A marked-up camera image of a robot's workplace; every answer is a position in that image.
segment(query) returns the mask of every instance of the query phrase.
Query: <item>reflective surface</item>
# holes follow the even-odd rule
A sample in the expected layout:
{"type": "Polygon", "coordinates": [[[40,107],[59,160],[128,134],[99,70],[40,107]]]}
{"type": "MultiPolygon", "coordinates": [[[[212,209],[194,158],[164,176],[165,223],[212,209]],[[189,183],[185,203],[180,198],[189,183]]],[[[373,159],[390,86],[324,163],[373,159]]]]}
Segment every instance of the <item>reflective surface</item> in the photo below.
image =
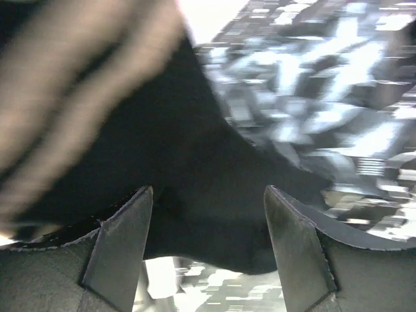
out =
{"type": "MultiPolygon", "coordinates": [[[[177,274],[183,277],[182,289],[173,298],[179,312],[286,312],[277,272],[247,276],[190,262],[186,268],[178,268],[177,274]]],[[[167,312],[146,296],[139,288],[134,312],[167,312]]]]}
{"type": "Polygon", "coordinates": [[[400,241],[416,236],[415,16],[411,1],[251,1],[198,49],[231,125],[332,181],[317,209],[400,241]]]}

